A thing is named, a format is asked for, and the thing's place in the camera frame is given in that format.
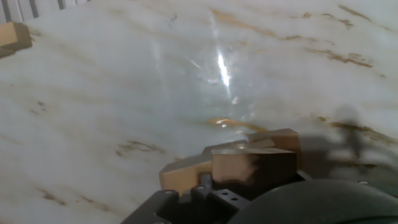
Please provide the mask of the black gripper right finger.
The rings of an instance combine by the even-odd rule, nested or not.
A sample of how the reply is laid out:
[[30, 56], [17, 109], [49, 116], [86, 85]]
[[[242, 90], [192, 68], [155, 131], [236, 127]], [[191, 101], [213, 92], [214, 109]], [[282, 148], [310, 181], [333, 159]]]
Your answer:
[[396, 185], [386, 184], [382, 182], [375, 182], [375, 181], [359, 181], [358, 183], [374, 187], [375, 189], [383, 191], [395, 198], [398, 197], [398, 190]]

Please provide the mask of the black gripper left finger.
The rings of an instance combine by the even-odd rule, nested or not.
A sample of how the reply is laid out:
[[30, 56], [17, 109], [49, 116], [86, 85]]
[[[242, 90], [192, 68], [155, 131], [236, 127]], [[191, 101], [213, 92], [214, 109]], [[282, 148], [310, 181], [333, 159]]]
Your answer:
[[176, 190], [159, 190], [121, 224], [225, 224], [250, 201], [228, 190], [215, 190], [211, 174], [180, 195]]

